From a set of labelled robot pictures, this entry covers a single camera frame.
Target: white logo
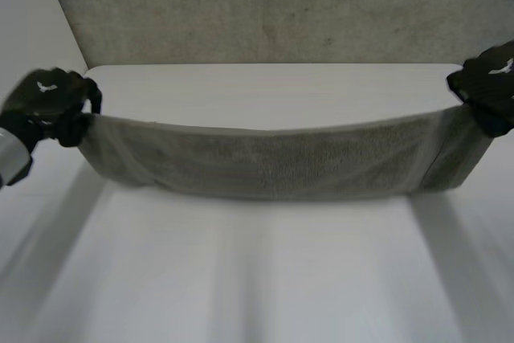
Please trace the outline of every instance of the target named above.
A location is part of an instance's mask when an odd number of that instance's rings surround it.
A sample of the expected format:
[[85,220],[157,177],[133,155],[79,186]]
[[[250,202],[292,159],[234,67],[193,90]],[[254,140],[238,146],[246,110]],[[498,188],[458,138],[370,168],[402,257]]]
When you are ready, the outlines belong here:
[[511,72],[513,64],[514,64],[514,58],[511,58],[507,61],[507,66],[505,66],[504,68],[501,68],[500,70],[490,70],[489,74],[501,74],[503,72],[505,74],[507,74],[508,72]]
[[47,86],[43,86],[40,82],[38,82],[38,88],[39,88],[40,92],[50,92],[51,90],[57,89],[57,86],[52,84],[51,86],[47,87]]

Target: silver metal arm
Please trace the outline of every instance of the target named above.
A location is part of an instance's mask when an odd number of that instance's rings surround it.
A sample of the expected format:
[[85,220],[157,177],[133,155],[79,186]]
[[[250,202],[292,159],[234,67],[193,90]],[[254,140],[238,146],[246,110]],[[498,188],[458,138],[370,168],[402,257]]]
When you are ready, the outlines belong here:
[[9,183],[30,161],[25,145],[14,134],[0,128],[0,187]]

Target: fabric panel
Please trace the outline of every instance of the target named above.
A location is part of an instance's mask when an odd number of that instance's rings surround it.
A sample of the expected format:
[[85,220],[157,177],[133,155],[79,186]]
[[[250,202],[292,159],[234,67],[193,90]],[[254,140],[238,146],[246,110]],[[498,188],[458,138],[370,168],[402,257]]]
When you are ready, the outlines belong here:
[[514,35],[512,0],[59,0],[89,67],[462,63]]

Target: white tabletop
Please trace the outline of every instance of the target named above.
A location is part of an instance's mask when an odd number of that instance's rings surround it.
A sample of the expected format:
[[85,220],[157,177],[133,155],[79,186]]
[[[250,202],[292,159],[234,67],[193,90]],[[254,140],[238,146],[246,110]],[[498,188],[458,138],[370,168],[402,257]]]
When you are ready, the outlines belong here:
[[[291,129],[455,105],[444,78],[456,68],[113,66],[88,75],[108,115]],[[445,194],[277,203],[118,186],[76,151],[45,144],[46,166],[36,163],[9,193],[9,208],[25,202],[34,225],[9,232],[23,243],[5,243],[0,255],[0,304],[9,305],[0,334],[49,343],[511,341],[512,149],[511,137],[496,140],[465,185]]]

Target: cloth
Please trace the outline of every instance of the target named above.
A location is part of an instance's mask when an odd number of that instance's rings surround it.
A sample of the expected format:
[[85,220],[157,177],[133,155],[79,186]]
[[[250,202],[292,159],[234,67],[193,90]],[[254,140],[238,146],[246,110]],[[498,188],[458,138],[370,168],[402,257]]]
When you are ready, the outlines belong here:
[[342,199],[455,188],[492,141],[465,106],[282,131],[90,117],[80,151],[106,178],[230,198]]

